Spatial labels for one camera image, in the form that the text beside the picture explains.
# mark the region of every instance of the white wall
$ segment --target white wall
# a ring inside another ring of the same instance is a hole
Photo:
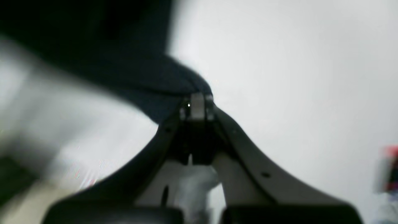
[[[306,183],[370,223],[383,147],[398,143],[395,0],[179,1],[170,53]]]

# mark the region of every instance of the black fabric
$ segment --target black fabric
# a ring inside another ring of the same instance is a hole
[[[184,96],[211,94],[197,73],[166,55],[171,9],[171,0],[7,1],[0,33],[161,123]]]

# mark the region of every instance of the dark cloth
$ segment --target dark cloth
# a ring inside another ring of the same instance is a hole
[[[161,123],[183,97],[211,94],[166,55],[171,12],[171,0],[13,0],[0,8],[0,33]]]

